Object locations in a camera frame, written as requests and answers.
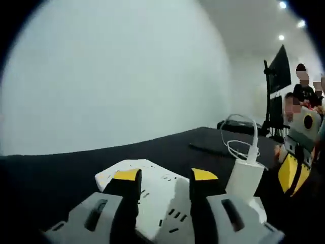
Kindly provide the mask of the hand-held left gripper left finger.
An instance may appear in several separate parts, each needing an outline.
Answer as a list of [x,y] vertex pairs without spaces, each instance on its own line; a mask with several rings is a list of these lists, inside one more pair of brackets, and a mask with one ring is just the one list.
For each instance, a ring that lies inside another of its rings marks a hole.
[[95,192],[44,234],[49,243],[137,243],[136,218],[142,171],[117,171],[103,192]]

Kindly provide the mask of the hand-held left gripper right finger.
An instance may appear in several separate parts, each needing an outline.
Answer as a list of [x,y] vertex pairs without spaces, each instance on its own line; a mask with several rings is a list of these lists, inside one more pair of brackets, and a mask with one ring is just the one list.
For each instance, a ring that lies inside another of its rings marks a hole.
[[190,215],[195,243],[281,243],[284,233],[249,203],[227,194],[210,171],[190,172]]

